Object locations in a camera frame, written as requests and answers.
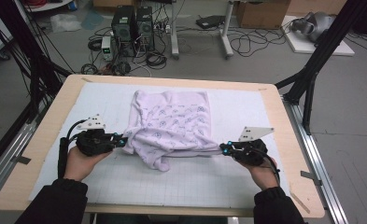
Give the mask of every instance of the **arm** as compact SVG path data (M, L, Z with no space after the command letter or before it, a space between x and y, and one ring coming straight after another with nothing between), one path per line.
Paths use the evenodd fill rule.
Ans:
M81 183L97 162L110 153L83 155L77 147L69 151L63 179L43 187L16 223L80 224L87 204L87 185Z
M290 197L279 187L269 164L245 166L261 192L255 195L253 210L256 224L304 224L303 217Z

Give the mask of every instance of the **black sleeve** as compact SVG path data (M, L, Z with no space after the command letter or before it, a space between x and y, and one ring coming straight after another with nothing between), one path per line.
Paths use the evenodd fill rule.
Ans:
M44 186L16 221L17 224L81 224L87 204L87 185L57 179Z
M255 195L256 224L304 224L302 215L282 188L266 189Z

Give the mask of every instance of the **folded garment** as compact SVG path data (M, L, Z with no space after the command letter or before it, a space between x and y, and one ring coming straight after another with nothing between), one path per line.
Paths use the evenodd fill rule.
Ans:
M165 157L195 157L220 154L211 139L211 117L204 91L146 93L137 91L131 104L128 143L152 169L168 171Z

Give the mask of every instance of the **hand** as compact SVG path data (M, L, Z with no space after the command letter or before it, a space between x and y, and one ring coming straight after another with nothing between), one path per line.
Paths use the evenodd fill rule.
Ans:
M88 157L78 150L78 147L72 147L67 155L65 179L81 181L91 173L96 163L107 157L111 152L103 153L97 156Z
M240 162L241 165L246 167L250 174L252 175L253 180L256 185L261 188L261 190L278 187L278 182L276 180L273 169L271 168L268 161L264 161L260 166L250 166Z

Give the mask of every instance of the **wooden table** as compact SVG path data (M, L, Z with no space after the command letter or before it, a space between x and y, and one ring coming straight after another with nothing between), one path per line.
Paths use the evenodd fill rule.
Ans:
M38 178L43 160L54 143L81 88L86 82L119 83L148 86L193 87L220 90L258 91L267 110L268 119L275 128L275 143L289 181L292 200L303 217L323 217L325 212L318 192L311 179L301 177L300 172L309 172L303 153L290 124L285 107L274 85L203 81L146 77L101 77L72 75L64 83L58 96L43 118L31 142L22 156L32 159L29 164L17 163L6 184L0 191L0 210L22 211L29 205L28 197ZM88 204L86 212L133 213L158 215L193 215L252 217L248 209L222 209L199 207L160 207L144 205Z

